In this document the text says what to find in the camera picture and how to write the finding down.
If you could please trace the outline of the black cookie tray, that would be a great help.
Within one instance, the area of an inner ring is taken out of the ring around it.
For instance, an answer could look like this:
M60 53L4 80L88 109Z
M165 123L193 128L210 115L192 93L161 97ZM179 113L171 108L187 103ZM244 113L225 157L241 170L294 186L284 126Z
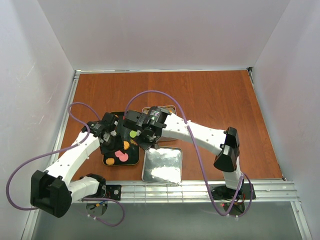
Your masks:
M124 148L116 152L109 152L104 154L102 157L102 162L105 166L132 166L136 165L140 159L140 150L138 144L134 141L132 136L136 134L123 126L124 112L114 111L111 112L118 117L119 127L116 132L121 135L123 140Z

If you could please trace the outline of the silver metal tongs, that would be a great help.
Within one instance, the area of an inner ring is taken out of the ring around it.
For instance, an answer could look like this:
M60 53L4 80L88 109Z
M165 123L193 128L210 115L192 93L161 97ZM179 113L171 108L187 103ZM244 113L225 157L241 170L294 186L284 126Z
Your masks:
M155 149L155 150L158 150L158 149L160 149L160 148L161 148L161 146L160 146L158 143L154 143L154 144L152 144L151 147L150 147L150 149Z

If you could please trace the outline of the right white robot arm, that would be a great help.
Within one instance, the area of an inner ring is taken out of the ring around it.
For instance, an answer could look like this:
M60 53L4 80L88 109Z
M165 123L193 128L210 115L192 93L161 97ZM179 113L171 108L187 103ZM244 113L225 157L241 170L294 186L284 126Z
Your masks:
M209 128L192 121L185 120L173 111L166 117L167 126L162 129L159 140L181 140L195 142L215 155L213 166L220 170L229 190L240 190L244 175L240 168L240 140L237 129L228 127L226 130Z

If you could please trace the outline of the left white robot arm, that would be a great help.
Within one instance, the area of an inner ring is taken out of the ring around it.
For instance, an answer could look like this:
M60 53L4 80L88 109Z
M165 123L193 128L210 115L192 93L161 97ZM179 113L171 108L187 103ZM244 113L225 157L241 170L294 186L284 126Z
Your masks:
M116 132L118 123L118 119L89 122L74 141L74 148L67 150L45 171L37 170L31 177L31 205L61 218L76 201L104 197L106 180L102 176L90 173L80 180L72 178L101 145L112 152L123 147L121 136Z

